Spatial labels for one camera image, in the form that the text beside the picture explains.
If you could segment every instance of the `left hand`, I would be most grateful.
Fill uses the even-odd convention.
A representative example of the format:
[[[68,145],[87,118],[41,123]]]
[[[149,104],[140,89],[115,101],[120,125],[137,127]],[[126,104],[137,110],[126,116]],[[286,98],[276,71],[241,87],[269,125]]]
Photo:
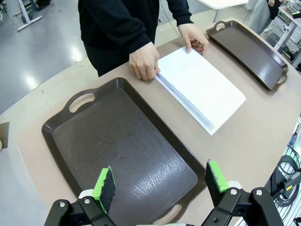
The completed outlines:
[[[194,24],[182,24],[178,26],[179,32],[186,43],[186,51],[191,51],[191,43],[197,47],[198,51],[204,54],[209,46],[208,40],[205,38],[201,30]]]

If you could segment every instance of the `desk leg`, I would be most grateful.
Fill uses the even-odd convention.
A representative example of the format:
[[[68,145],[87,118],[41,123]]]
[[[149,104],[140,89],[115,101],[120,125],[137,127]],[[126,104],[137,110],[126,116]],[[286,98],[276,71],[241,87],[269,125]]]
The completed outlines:
[[[291,35],[293,34],[295,28],[297,25],[292,21],[290,25],[288,26],[288,29],[284,32],[284,34],[281,36],[280,40],[275,45],[275,49],[279,50],[283,45],[286,44],[286,42],[289,40]]]
[[[217,22],[217,20],[218,20],[218,17],[219,17],[219,15],[220,15],[220,14],[221,14],[221,9],[218,9],[218,10],[216,11],[216,14],[215,14],[215,17],[214,17],[213,23]]]

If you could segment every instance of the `hand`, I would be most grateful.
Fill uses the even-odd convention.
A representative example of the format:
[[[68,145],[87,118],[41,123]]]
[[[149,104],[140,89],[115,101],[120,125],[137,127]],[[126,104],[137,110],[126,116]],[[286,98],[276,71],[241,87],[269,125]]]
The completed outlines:
[[[160,72],[158,60],[159,53],[154,44],[149,42],[130,53],[129,64],[137,79],[151,80],[155,78],[157,72]]]
[[[186,43],[186,51],[191,51],[191,42],[198,51],[204,54],[207,51],[209,42],[203,33],[194,24],[182,24],[178,26],[179,32]]]
[[[268,5],[273,7],[275,4],[275,0],[269,0]]]

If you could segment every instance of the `tray handle hole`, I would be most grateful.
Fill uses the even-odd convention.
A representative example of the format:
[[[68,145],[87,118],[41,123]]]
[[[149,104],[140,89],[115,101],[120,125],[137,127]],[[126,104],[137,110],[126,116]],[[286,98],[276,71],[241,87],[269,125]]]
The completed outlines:
[[[284,79],[285,79],[285,76],[282,75],[282,76],[279,78],[279,80],[277,81],[277,83],[282,83],[282,82],[284,81]]]
[[[225,29],[225,24],[224,23],[220,23],[216,26],[216,30],[219,31],[220,29]]]
[[[175,205],[172,210],[167,213],[164,217],[162,217],[159,220],[156,220],[154,222],[154,225],[165,225],[167,224],[169,221],[171,221],[173,218],[175,218],[177,216],[177,214],[180,212],[180,210],[182,209],[182,205],[177,204]]]
[[[95,100],[95,95],[93,93],[85,94],[77,98],[70,106],[69,111],[75,113],[81,106],[85,103],[92,102]]]

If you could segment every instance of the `white paper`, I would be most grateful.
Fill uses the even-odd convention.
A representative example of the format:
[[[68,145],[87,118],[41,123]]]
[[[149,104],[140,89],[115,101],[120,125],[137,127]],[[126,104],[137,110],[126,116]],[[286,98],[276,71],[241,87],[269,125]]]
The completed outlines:
[[[158,62],[157,80],[212,135],[243,104],[245,96],[198,52],[185,47]]]

